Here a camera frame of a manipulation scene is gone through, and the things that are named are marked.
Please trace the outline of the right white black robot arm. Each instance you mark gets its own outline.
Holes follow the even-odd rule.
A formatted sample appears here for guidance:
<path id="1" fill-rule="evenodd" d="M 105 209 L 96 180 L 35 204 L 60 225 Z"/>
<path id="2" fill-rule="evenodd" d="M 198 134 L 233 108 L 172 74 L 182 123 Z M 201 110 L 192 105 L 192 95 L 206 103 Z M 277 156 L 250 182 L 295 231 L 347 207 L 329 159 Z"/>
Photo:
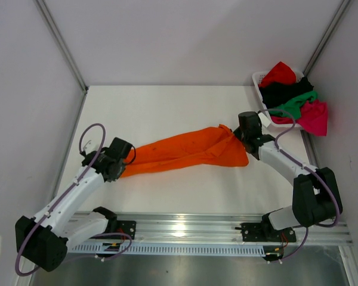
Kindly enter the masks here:
<path id="1" fill-rule="evenodd" d="M 338 224 L 343 207 L 334 172 L 303 163 L 262 132 L 259 114 L 238 115 L 235 137 L 248 154 L 269 165 L 292 185 L 292 204 L 262 216 L 259 232 L 265 241 L 276 241 L 297 226 L 332 228 Z"/>

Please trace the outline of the orange t shirt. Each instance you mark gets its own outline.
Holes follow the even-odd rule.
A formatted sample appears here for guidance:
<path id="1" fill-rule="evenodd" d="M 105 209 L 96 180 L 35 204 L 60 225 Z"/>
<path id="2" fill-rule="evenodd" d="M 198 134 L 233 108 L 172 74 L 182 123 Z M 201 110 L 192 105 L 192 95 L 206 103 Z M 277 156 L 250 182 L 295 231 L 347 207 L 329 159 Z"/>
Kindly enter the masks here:
<path id="1" fill-rule="evenodd" d="M 246 167 L 245 147 L 225 125 L 208 127 L 165 138 L 131 151 L 122 178 L 145 173 L 166 172 L 208 164 L 221 167 Z"/>

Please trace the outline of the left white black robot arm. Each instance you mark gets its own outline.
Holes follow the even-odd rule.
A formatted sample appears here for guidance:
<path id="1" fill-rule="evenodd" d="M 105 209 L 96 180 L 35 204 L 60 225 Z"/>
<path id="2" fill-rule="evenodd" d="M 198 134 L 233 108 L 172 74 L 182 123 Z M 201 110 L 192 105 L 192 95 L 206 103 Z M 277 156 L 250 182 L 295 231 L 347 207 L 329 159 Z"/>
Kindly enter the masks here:
<path id="1" fill-rule="evenodd" d="M 51 272 L 58 268 L 68 251 L 92 238 L 110 238 L 132 242 L 135 222 L 118 221 L 116 213 L 96 207 L 82 219 L 72 217 L 83 202 L 99 187 L 117 181 L 128 165 L 126 160 L 135 148 L 129 142 L 114 138 L 109 147 L 86 153 L 78 173 L 65 190 L 32 217 L 22 216 L 15 224 L 19 276 L 20 258 L 36 268 Z"/>

